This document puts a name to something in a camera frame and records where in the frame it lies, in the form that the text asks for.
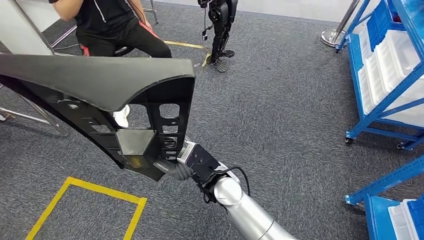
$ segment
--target yellow tape square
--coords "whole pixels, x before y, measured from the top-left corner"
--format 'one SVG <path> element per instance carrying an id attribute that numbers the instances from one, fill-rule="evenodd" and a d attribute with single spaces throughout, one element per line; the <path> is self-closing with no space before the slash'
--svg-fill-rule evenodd
<path id="1" fill-rule="evenodd" d="M 137 223 L 142 215 L 143 209 L 146 205 L 147 198 L 145 197 L 136 197 L 134 195 L 113 190 L 104 186 L 100 186 L 91 182 L 83 181 L 80 179 L 76 179 L 73 177 L 66 178 L 66 181 L 62 184 L 59 191 L 57 191 L 56 195 L 53 197 L 51 202 L 47 205 L 41 216 L 38 218 L 37 222 L 32 227 L 31 231 L 29 231 L 26 236 L 26 240 L 32 240 L 40 230 L 43 223 L 46 221 L 47 217 L 52 212 L 53 208 L 55 208 L 59 199 L 61 199 L 62 195 L 65 193 L 66 189 L 70 186 L 74 185 L 83 189 L 87 189 L 96 193 L 105 194 L 111 196 L 113 198 L 121 199 L 133 204 L 137 204 L 137 208 L 135 209 L 134 215 L 132 216 L 131 221 L 129 222 L 128 228 L 126 229 L 125 235 L 123 236 L 123 240 L 129 240 L 133 236 L 134 230 L 136 229 Z"/>

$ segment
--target black t-shirt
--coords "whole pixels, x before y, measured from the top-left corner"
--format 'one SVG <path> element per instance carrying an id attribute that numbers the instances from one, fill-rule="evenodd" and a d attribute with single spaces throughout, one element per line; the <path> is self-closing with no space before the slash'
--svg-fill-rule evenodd
<path id="1" fill-rule="evenodd" d="M 48 1 L 52 4 L 59 0 Z M 122 30 L 134 17 L 132 8 L 125 0 L 83 0 L 75 19 L 80 30 L 109 35 Z"/>

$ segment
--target white wall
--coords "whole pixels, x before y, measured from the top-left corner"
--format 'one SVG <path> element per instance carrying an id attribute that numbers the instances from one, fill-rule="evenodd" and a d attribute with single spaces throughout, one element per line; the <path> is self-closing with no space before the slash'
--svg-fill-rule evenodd
<path id="1" fill-rule="evenodd" d="M 0 0 L 0 41 L 13 54 L 52 54 L 11 0 Z"/>
<path id="2" fill-rule="evenodd" d="M 48 0 L 18 0 L 18 2 L 40 32 L 44 32 L 60 18 Z"/>
<path id="3" fill-rule="evenodd" d="M 197 0 L 156 1 L 198 5 Z M 379 0 L 371 0 L 371 7 L 368 8 L 368 12 L 372 11 L 378 2 Z M 351 3 L 352 0 L 238 0 L 237 9 L 253 13 L 340 22 Z"/>

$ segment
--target gray carpet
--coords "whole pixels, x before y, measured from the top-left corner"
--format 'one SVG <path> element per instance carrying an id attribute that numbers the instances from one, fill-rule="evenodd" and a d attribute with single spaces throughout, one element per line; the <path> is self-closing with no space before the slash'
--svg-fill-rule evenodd
<path id="1" fill-rule="evenodd" d="M 200 40 L 198 8 L 157 3 L 157 10 L 161 23 L 154 29 L 162 39 L 210 49 L 211 41 Z M 58 22 L 45 35 L 53 42 L 71 25 Z M 330 26 L 334 23 L 239 12 L 227 47 L 236 52 L 227 61 L 229 71 L 195 67 L 188 135 L 227 165 L 243 166 L 252 196 L 300 240 L 364 240 L 365 216 L 344 204 L 343 196 L 424 151 L 397 151 L 396 139 L 367 133 L 345 146 L 344 131 L 358 113 L 346 51 L 336 54 L 319 40 Z M 70 37 L 58 47 L 74 43 Z M 193 59 L 193 65 L 204 57 L 199 49 L 180 46 L 172 46 L 172 53 Z M 1 89 L 0 101 L 34 114 L 7 89 Z M 140 118 L 145 119 L 142 111 L 133 108 L 130 124 Z M 0 239 L 23 239 L 68 176 L 147 197 L 133 239 L 241 239 L 219 206 L 203 203 L 193 182 L 167 176 L 153 182 L 119 170 L 66 128 L 70 135 L 62 137 L 22 118 L 0 124 Z M 420 176 L 384 196 L 416 198 L 423 185 Z M 120 239 L 135 209 L 78 188 L 62 198 L 36 239 Z"/>

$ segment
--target black cable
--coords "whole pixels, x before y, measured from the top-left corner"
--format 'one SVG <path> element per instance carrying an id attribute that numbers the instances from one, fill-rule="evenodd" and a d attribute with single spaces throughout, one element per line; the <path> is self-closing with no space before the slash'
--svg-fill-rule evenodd
<path id="1" fill-rule="evenodd" d="M 53 50 L 70 49 L 70 48 L 77 47 L 77 46 L 79 46 L 79 44 L 73 44 L 73 45 L 65 46 L 65 47 L 57 47 L 57 48 L 53 48 Z"/>
<path id="2" fill-rule="evenodd" d="M 206 10 L 208 10 L 208 8 L 204 9 L 204 29 L 206 30 Z"/>
<path id="3" fill-rule="evenodd" d="M 250 197 L 251 196 L 251 186 L 249 185 L 248 176 L 246 175 L 245 171 L 240 166 L 232 166 L 232 167 L 225 169 L 225 170 L 213 170 L 213 169 L 211 169 L 211 171 L 215 174 L 226 174 L 227 172 L 234 170 L 234 169 L 240 170 L 240 172 L 244 176 L 244 179 L 246 179 L 247 195 Z"/>

